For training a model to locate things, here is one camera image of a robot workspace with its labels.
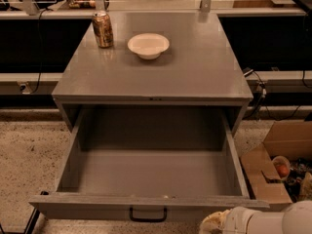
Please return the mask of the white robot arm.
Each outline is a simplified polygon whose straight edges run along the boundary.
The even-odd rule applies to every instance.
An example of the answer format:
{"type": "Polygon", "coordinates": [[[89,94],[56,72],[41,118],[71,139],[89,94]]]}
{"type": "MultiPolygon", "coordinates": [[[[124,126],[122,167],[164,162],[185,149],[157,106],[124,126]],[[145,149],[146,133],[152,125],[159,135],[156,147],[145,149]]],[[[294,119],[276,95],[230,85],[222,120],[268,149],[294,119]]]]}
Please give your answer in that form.
{"type": "Polygon", "coordinates": [[[312,202],[300,201],[281,212],[236,207],[210,214],[199,234],[312,234],[312,202]]]}

